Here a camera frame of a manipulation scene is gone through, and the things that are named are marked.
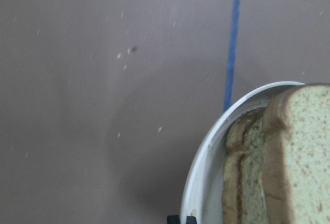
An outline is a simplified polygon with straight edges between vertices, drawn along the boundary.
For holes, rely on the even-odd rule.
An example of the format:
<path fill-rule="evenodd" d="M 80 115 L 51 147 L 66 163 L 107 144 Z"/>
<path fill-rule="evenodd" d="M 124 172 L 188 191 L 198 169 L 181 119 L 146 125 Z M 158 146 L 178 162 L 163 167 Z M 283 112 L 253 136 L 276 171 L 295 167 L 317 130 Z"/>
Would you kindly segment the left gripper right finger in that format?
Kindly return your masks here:
<path fill-rule="evenodd" d="M 196 217 L 194 217 L 194 216 L 187 216 L 186 217 L 186 224 L 197 224 Z"/>

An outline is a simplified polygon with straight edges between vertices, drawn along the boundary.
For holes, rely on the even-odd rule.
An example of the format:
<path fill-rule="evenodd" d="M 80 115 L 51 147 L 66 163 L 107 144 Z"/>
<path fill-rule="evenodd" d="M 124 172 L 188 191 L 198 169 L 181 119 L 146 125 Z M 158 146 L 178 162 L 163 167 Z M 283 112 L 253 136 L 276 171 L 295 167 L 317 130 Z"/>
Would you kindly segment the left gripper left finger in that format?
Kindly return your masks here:
<path fill-rule="evenodd" d="M 180 224 L 180 217 L 178 215 L 167 216 L 167 224 Z"/>

